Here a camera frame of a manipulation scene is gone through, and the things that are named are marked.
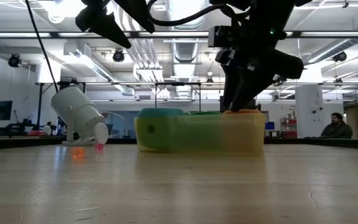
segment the transparent plastic bin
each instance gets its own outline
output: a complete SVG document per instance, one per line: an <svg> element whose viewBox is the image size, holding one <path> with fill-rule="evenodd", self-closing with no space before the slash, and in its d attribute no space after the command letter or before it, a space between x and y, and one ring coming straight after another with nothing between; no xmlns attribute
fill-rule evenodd
<svg viewBox="0 0 358 224"><path fill-rule="evenodd" d="M135 130L140 151L264 154L262 113L141 117Z"/></svg>

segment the wooden table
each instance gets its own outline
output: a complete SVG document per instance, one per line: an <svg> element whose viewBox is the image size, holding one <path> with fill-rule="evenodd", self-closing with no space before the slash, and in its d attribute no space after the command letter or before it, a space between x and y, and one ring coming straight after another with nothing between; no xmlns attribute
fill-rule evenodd
<svg viewBox="0 0 358 224"><path fill-rule="evenodd" d="M358 223L358 149L86 150L80 160L60 146L0 150L0 223Z"/></svg>

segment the small orange block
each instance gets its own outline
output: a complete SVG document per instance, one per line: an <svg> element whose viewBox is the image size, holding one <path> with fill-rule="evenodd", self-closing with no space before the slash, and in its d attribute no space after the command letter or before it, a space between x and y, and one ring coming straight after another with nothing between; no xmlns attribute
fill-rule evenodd
<svg viewBox="0 0 358 224"><path fill-rule="evenodd" d="M85 148L75 147L71 150L71 158L82 159L85 157Z"/></svg>

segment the dark jacket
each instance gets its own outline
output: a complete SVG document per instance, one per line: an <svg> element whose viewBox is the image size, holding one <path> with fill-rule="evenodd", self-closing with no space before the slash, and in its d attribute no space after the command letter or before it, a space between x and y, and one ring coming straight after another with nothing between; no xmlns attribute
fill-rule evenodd
<svg viewBox="0 0 358 224"><path fill-rule="evenodd" d="M352 138L353 131L352 128L347 125L344 121L341 121L341 124L329 124L324 128L324 131L321 133L322 138L341 138L341 139L350 139Z"/></svg>

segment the person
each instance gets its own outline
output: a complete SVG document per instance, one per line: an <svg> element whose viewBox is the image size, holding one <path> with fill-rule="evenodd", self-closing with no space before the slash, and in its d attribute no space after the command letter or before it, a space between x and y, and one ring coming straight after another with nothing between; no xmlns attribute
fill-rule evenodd
<svg viewBox="0 0 358 224"><path fill-rule="evenodd" d="M331 124L327 125L321 133L322 138L352 138L352 128L343 121L340 113L333 113L331 115Z"/></svg>

